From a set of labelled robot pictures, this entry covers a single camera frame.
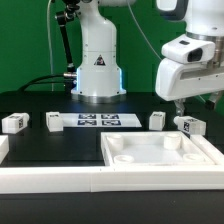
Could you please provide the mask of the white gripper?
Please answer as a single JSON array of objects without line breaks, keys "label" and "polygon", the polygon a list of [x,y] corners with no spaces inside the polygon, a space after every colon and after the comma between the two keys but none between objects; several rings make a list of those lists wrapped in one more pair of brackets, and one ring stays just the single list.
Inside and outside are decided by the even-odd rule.
[{"label": "white gripper", "polygon": [[175,100],[178,116],[184,115],[183,98],[207,93],[212,94],[205,107],[214,110],[223,95],[224,67],[212,69],[202,63],[181,64],[165,58],[158,67],[155,90],[164,100]]}]

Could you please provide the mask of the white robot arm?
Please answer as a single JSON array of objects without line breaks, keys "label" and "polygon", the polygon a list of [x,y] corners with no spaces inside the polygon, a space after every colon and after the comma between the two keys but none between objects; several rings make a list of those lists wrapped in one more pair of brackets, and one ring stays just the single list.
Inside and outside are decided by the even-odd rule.
[{"label": "white robot arm", "polygon": [[[136,0],[63,0],[77,7],[82,30],[82,63],[72,96],[85,102],[109,103],[126,94],[116,63],[116,28],[102,17],[100,6],[129,6]],[[155,90],[184,114],[185,99],[210,94],[212,103],[224,91],[224,0],[156,0],[160,15],[184,21],[186,31],[164,44]]]}]

